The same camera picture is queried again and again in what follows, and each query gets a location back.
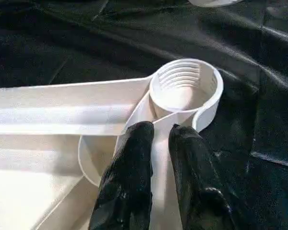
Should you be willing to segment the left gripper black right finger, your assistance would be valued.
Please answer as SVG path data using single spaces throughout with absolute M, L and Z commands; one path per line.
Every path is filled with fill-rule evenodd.
M 184 230 L 233 230 L 227 193 L 206 141 L 190 126 L 174 124 L 168 137 Z

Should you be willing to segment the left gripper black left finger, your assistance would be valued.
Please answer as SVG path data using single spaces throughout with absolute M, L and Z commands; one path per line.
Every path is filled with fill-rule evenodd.
M 121 146 L 103 173 L 90 230 L 149 229 L 153 139 L 154 125 L 149 121 L 127 128 Z

